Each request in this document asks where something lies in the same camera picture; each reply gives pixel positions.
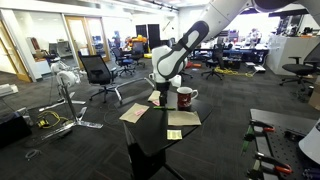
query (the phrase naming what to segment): yellow paper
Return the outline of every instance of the yellow paper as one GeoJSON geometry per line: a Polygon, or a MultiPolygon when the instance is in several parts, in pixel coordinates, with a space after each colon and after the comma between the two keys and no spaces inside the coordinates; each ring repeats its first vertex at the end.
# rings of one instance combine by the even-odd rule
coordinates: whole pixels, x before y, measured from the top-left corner
{"type": "Polygon", "coordinates": [[[168,140],[182,139],[181,130],[167,130],[168,140]]]}
{"type": "Polygon", "coordinates": [[[124,121],[128,121],[128,122],[132,122],[132,123],[136,123],[139,118],[141,116],[143,116],[143,114],[141,115],[136,115],[135,112],[139,111],[139,110],[145,110],[147,111],[149,109],[149,106],[144,106],[138,103],[135,103],[127,112],[125,112],[119,119],[120,120],[124,120],[124,121]]]}
{"type": "Polygon", "coordinates": [[[169,111],[169,126],[201,125],[197,112],[169,111]]]}
{"type": "Polygon", "coordinates": [[[159,100],[159,96],[160,96],[160,91],[153,91],[152,94],[150,95],[148,101],[159,100]]]}

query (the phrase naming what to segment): yellow cable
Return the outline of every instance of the yellow cable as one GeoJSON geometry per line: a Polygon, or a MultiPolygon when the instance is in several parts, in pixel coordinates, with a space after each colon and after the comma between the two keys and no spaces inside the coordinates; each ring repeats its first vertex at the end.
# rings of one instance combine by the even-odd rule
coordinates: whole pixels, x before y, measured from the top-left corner
{"type": "Polygon", "coordinates": [[[60,117],[60,116],[58,115],[58,113],[56,113],[56,112],[54,112],[54,111],[44,111],[44,112],[42,112],[42,113],[40,113],[40,114],[38,115],[38,118],[39,118],[39,119],[40,119],[40,118],[43,118],[43,119],[44,119],[44,117],[46,117],[47,115],[52,115],[53,117],[55,117],[55,118],[57,119],[57,121],[56,121],[53,125],[43,126],[42,128],[46,128],[46,129],[52,128],[53,126],[56,126],[62,119],[63,119],[63,120],[66,120],[66,121],[70,121],[68,118],[60,117]]]}
{"type": "Polygon", "coordinates": [[[238,75],[238,76],[247,76],[247,77],[253,77],[255,73],[238,73],[237,71],[233,71],[231,69],[220,69],[220,67],[214,68],[214,71],[221,74],[227,74],[227,75],[238,75]]]}

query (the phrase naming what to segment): black box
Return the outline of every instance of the black box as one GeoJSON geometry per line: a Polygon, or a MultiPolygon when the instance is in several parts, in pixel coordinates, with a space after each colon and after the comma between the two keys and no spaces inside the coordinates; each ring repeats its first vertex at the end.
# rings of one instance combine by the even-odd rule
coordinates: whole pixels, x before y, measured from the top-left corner
{"type": "Polygon", "coordinates": [[[14,112],[0,117],[0,148],[30,134],[32,134],[31,130],[19,113],[14,112]]]}
{"type": "Polygon", "coordinates": [[[224,68],[226,69],[238,70],[240,69],[241,59],[224,59],[223,63],[224,63],[224,68]]]}

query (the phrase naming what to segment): gray carpet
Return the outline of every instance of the gray carpet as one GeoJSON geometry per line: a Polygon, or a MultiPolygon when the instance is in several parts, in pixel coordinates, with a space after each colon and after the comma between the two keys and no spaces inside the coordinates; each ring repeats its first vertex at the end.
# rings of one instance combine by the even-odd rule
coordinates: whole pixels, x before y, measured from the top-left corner
{"type": "MultiPolygon", "coordinates": [[[[152,71],[151,60],[146,68],[137,67],[134,76],[124,75],[116,78],[120,84],[139,77],[145,77],[152,71]]],[[[190,136],[167,150],[168,163],[186,179],[246,179],[245,172],[251,168],[255,150],[254,143],[249,152],[240,156],[242,137],[248,127],[250,109],[261,109],[288,115],[318,119],[319,111],[307,103],[302,103],[291,92],[297,90],[296,84],[283,87],[278,85],[281,77],[270,70],[265,74],[245,76],[225,76],[223,81],[216,77],[205,80],[200,73],[208,70],[188,69],[194,78],[186,77],[184,86],[197,89],[199,100],[214,106],[209,119],[190,136]]],[[[54,103],[59,98],[55,79],[46,78],[39,83],[24,83],[14,75],[0,73],[0,84],[16,84],[19,93],[9,95],[3,100],[13,109],[30,108],[33,118],[37,116],[37,108],[54,103]]],[[[139,83],[121,89],[124,97],[130,97],[147,88],[146,83],[139,83]]],[[[102,103],[103,96],[89,101],[89,96],[98,87],[90,86],[86,77],[82,83],[70,89],[75,91],[75,100],[87,101],[85,121],[103,123],[102,129],[74,127],[72,134],[64,139],[47,142],[35,148],[42,154],[31,161],[24,156],[31,148],[27,146],[29,138],[22,139],[0,149],[1,179],[130,179],[131,167],[128,159],[124,131],[113,104],[117,101],[115,94],[107,96],[107,103],[102,103]]],[[[83,106],[75,105],[77,111],[83,106]]],[[[59,115],[70,117],[71,113],[65,106],[57,107],[59,115]]],[[[10,108],[0,102],[0,114],[10,112],[10,108]]],[[[33,135],[48,130],[33,128],[33,135]]],[[[175,179],[169,172],[161,169],[152,179],[175,179]]]]}

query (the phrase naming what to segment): brown paper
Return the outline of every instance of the brown paper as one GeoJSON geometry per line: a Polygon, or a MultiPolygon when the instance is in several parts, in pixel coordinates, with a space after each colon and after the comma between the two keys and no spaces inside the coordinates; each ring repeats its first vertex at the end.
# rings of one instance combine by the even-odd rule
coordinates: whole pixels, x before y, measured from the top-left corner
{"type": "Polygon", "coordinates": [[[169,126],[201,125],[197,112],[169,111],[169,126]]]}
{"type": "Polygon", "coordinates": [[[160,91],[153,91],[152,94],[150,95],[148,101],[159,100],[159,96],[160,96],[160,91]]]}
{"type": "Polygon", "coordinates": [[[128,122],[132,122],[132,123],[136,123],[139,118],[141,116],[143,116],[143,114],[137,116],[135,114],[135,112],[139,111],[139,110],[145,110],[147,111],[149,109],[149,106],[144,106],[138,103],[135,103],[127,112],[125,112],[119,119],[120,120],[124,120],[124,121],[128,121],[128,122]]]}

